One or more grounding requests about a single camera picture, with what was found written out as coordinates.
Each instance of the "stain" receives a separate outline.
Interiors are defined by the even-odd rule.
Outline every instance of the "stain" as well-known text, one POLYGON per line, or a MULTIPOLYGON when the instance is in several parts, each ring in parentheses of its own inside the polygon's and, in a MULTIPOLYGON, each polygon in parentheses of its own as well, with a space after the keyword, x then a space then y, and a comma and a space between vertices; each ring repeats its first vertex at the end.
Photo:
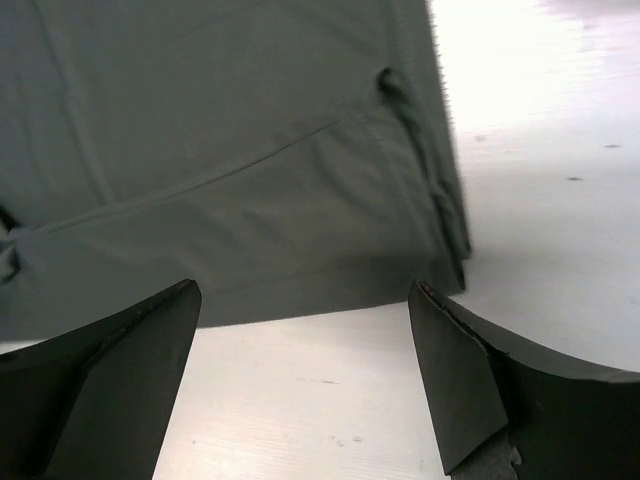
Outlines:
POLYGON ((329 385, 340 385, 338 382, 332 382, 331 380, 311 380, 309 378, 296 378, 299 382, 315 382, 315 383, 328 383, 329 385))

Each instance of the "white wooden surface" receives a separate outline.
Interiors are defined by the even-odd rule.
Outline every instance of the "white wooden surface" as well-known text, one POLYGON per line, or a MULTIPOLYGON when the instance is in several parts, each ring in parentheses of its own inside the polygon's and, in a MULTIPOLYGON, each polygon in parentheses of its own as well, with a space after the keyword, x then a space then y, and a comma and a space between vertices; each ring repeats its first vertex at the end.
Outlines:
MULTIPOLYGON (((476 248, 459 300, 640 370, 640 1, 432 7, 476 248)), ((154 478, 443 479, 406 305, 199 331, 154 478)))

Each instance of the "white surface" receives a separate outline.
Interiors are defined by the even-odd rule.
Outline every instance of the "white surface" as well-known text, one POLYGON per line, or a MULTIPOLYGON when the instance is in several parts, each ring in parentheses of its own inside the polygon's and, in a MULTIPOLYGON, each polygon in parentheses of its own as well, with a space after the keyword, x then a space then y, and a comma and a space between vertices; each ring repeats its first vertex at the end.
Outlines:
MULTIPOLYGON (((433 9, 475 245, 459 300, 640 370, 640 2, 433 9)), ((406 305, 199 331, 154 478, 443 479, 406 305)))

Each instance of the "scratch on surface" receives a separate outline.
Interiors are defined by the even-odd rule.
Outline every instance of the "scratch on surface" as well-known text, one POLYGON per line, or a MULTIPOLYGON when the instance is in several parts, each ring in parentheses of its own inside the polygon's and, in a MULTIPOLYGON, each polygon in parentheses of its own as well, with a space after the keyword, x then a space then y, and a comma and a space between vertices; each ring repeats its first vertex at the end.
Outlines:
POLYGON ((331 380, 311 380, 309 378, 296 378, 300 382, 315 382, 315 383, 328 383, 330 385, 340 385, 338 382, 332 382, 331 380))

